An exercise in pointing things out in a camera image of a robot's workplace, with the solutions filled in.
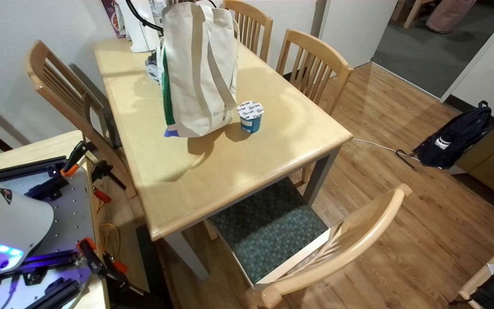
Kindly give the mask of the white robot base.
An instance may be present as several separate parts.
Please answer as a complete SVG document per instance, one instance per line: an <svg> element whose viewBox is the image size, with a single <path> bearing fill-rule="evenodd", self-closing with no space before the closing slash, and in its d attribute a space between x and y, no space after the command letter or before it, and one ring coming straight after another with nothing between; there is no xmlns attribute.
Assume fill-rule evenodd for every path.
<svg viewBox="0 0 494 309"><path fill-rule="evenodd" d="M0 275L22 264L53 225L53 208L0 184Z"/></svg>

